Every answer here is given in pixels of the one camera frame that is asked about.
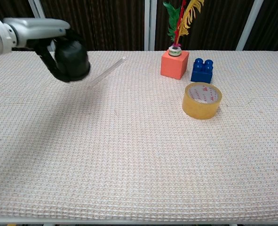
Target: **roll of tape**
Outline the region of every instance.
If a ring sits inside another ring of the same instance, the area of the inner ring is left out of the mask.
[[[216,114],[221,100],[222,93],[215,86],[204,82],[191,83],[185,89],[183,110],[192,118],[210,119]]]

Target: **dark curtain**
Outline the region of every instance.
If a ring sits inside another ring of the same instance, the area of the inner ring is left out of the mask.
[[[144,50],[144,0],[40,0],[46,17],[70,23],[88,50]]]
[[[28,0],[0,0],[0,20],[5,17],[34,17]]]
[[[163,1],[175,8],[181,0],[158,0],[155,50],[172,44],[167,35],[168,13]],[[189,35],[180,37],[182,49],[235,50],[253,5],[252,0],[205,0],[201,13],[196,10]]]
[[[244,50],[278,50],[278,1],[263,2]]]

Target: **yellow feather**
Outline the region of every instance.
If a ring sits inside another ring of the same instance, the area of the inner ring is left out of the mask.
[[[203,5],[204,5],[204,0],[191,0],[189,2],[189,5],[187,6],[186,11],[185,11],[185,13],[181,19],[180,25],[179,25],[178,39],[180,36],[189,34],[188,29],[190,28],[190,24],[192,23],[193,18],[196,17],[195,8],[200,13],[201,6],[203,6]]]

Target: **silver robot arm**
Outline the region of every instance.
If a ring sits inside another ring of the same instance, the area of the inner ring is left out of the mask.
[[[0,54],[12,48],[26,48],[28,40],[55,38],[66,35],[69,23],[56,19],[5,18],[0,21]]]

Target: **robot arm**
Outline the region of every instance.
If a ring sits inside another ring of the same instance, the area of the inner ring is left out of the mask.
[[[47,50],[54,40],[55,60]],[[82,38],[63,20],[5,18],[0,21],[0,54],[12,48],[30,48],[40,56],[51,73],[69,82],[83,79],[90,69]]]

